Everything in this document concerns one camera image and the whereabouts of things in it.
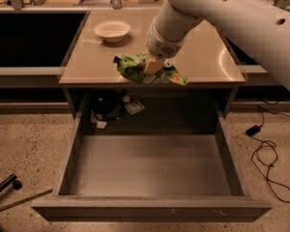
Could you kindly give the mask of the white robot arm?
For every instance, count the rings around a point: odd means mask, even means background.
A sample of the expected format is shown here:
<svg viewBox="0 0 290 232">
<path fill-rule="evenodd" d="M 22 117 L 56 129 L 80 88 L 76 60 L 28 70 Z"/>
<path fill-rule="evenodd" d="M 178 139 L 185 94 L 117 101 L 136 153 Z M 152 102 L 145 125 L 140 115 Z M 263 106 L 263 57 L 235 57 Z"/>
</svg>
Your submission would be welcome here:
<svg viewBox="0 0 290 232">
<path fill-rule="evenodd" d="M 149 52 L 175 56 L 203 20 L 290 91 L 290 13 L 258 0 L 164 0 L 147 33 Z"/>
</svg>

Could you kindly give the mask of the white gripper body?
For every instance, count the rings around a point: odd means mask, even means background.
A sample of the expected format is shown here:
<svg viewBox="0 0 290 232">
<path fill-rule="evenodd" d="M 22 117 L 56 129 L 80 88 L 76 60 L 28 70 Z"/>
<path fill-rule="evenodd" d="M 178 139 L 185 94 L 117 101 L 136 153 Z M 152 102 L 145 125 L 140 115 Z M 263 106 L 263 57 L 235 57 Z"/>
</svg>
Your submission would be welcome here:
<svg viewBox="0 0 290 232">
<path fill-rule="evenodd" d="M 147 32 L 148 50 L 163 58 L 174 57 L 184 44 L 185 34 L 177 26 L 156 16 Z"/>
</svg>

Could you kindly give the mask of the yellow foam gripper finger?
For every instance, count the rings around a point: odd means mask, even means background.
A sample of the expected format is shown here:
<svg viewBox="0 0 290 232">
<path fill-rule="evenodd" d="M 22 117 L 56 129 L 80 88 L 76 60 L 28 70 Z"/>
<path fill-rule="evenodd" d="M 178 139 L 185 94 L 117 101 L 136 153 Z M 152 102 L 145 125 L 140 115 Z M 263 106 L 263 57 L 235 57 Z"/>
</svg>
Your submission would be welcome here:
<svg viewBox="0 0 290 232">
<path fill-rule="evenodd" d="M 164 66 L 164 59 L 160 56 L 148 54 L 145 61 L 144 73 L 154 74 L 161 70 Z"/>
</svg>

